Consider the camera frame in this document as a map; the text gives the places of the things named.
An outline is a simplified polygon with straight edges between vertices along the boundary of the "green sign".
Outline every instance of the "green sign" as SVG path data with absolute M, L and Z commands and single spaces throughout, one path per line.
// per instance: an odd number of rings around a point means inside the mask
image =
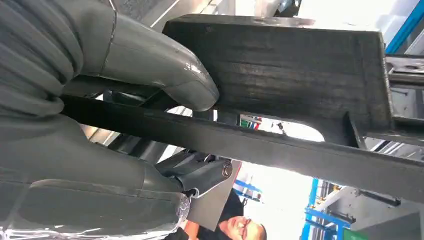
M 361 233 L 344 229 L 343 240 L 368 240 L 368 238 Z

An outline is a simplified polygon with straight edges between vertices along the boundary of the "man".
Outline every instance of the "man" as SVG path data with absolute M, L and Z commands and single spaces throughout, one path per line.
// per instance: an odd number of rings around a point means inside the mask
M 179 229 L 166 240 L 266 240 L 267 232 L 263 225 L 243 216 L 243 205 L 235 191 L 231 191 L 225 203 L 215 231 L 188 221 L 184 228 Z

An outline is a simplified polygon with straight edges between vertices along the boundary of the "bolt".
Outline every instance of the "bolt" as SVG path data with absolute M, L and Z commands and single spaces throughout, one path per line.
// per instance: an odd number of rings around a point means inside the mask
M 222 175 L 225 178 L 229 178 L 231 176 L 231 173 L 233 172 L 233 165 L 231 163 L 224 163 L 222 166 Z

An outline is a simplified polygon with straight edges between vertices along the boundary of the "black metal plate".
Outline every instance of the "black metal plate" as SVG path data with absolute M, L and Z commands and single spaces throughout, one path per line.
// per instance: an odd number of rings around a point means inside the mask
M 379 32 L 314 29 L 299 18 L 189 14 L 164 34 L 192 50 L 220 92 L 218 108 L 301 121 L 345 144 L 343 116 L 390 129 Z

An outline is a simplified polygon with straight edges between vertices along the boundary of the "steel beam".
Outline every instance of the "steel beam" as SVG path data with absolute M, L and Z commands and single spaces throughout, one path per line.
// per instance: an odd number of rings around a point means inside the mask
M 63 113 L 82 124 L 424 203 L 421 162 L 140 107 L 62 99 Z

